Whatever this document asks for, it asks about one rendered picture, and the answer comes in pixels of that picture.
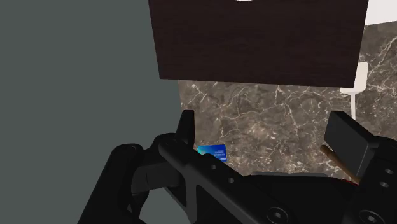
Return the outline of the blue card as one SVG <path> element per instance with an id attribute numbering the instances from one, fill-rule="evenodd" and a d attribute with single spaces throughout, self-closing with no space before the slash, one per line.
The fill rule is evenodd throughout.
<path id="1" fill-rule="evenodd" d="M 222 162 L 227 161 L 226 145 L 216 144 L 216 145 L 205 145 L 198 146 L 197 151 L 201 154 L 211 154 Z"/>

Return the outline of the white chair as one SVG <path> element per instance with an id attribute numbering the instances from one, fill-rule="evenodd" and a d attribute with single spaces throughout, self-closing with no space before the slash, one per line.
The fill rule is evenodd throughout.
<path id="1" fill-rule="evenodd" d="M 354 80 L 354 86 L 352 88 L 340 88 L 340 92 L 342 94 L 346 94 L 350 96 L 351 102 L 351 118 L 353 120 L 356 119 L 356 95 L 362 93 L 367 86 L 368 79 L 368 62 L 360 62 L 358 63 L 356 76 Z"/>

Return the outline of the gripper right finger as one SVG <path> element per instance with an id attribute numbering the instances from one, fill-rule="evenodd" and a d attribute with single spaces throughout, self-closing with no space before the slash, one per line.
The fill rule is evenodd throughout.
<path id="1" fill-rule="evenodd" d="M 343 111 L 332 111 L 325 142 L 359 178 L 341 224 L 397 224 L 397 141 L 371 134 Z"/>

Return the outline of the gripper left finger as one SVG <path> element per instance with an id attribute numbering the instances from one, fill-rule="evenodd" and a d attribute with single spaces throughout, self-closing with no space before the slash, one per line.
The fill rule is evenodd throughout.
<path id="1" fill-rule="evenodd" d="M 265 196 L 212 155 L 193 149 L 194 112 L 182 112 L 175 133 L 148 149 L 112 150 L 77 224 L 146 224 L 140 217 L 151 190 L 165 188 L 191 224 L 267 224 Z"/>

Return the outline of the brown wooden stick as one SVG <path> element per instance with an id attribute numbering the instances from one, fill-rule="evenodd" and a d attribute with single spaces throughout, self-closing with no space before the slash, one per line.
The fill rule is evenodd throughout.
<path id="1" fill-rule="evenodd" d="M 327 145 L 321 145 L 320 146 L 320 151 L 324 153 L 330 160 L 335 162 L 335 164 L 341 168 L 355 183 L 359 184 L 360 178 L 355 176 L 348 168 L 347 166 L 339 159 L 337 154 L 331 150 Z"/>

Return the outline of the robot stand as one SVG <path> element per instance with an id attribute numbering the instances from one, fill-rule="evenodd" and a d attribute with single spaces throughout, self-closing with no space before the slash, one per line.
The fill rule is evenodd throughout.
<path id="1" fill-rule="evenodd" d="M 352 87 L 369 0 L 148 0 L 162 79 Z"/>

